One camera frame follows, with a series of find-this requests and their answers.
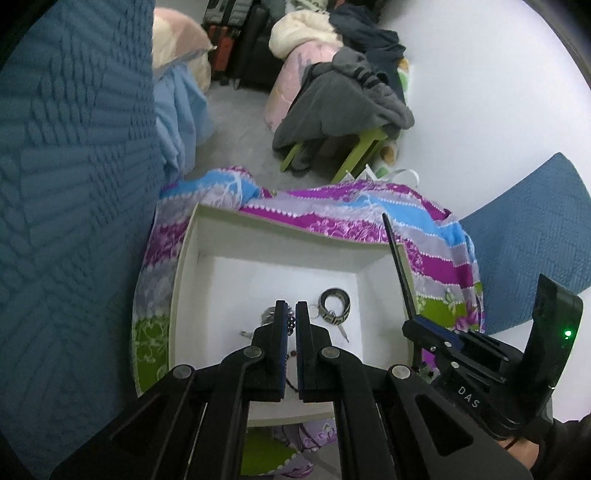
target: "gray floor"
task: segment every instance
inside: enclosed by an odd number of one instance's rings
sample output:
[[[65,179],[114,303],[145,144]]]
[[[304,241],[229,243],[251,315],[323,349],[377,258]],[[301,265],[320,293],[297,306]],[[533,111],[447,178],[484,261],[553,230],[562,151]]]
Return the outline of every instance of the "gray floor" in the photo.
[[[279,172],[282,157],[273,152],[273,133],[263,120],[268,94],[247,87],[212,83],[207,92],[210,115],[215,123],[211,138],[197,148],[196,165],[186,179],[198,179],[212,168],[239,165],[256,182],[271,190],[319,187],[330,183],[338,165],[318,161],[311,171],[296,177],[289,170]]]

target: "metal screw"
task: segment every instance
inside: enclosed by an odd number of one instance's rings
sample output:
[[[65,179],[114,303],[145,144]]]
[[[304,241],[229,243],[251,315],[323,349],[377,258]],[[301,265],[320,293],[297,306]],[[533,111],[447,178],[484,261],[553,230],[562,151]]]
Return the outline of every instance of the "metal screw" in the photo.
[[[175,378],[182,380],[183,378],[188,378],[193,373],[193,369],[188,365],[178,365],[174,367],[173,375]]]
[[[392,367],[392,375],[400,380],[406,380],[410,377],[410,369],[406,365],[396,365]]]
[[[340,350],[334,346],[325,346],[320,353],[324,358],[338,358]]]
[[[262,350],[254,345],[251,346],[247,346],[244,349],[244,355],[247,356],[248,358],[258,358],[262,355]]]

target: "sleeve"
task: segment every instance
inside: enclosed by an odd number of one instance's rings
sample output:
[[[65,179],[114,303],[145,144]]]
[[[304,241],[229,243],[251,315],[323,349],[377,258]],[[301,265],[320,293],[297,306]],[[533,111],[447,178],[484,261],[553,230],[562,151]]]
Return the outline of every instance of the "sleeve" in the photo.
[[[591,478],[591,414],[581,421],[554,421],[531,469],[535,480]]]

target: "cream blanket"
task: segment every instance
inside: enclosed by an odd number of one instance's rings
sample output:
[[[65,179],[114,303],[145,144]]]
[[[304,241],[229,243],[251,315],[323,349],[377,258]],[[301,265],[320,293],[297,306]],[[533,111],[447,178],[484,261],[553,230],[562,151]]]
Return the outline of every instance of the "cream blanket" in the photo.
[[[269,50],[278,59],[286,59],[294,48],[310,40],[319,40],[339,48],[343,46],[329,23],[328,13],[298,10],[287,14],[273,26]]]

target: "human hand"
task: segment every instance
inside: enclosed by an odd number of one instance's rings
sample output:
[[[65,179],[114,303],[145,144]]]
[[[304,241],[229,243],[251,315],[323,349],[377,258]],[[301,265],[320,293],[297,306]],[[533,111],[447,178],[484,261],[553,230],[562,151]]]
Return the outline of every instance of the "human hand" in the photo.
[[[506,448],[513,441],[514,438],[508,438],[506,440],[499,440],[497,443],[503,448]],[[523,463],[523,465],[525,465],[529,470],[534,466],[535,461],[538,459],[538,455],[540,454],[540,445],[537,445],[536,443],[530,442],[526,439],[519,439],[507,451],[516,460],[519,460],[521,463]]]

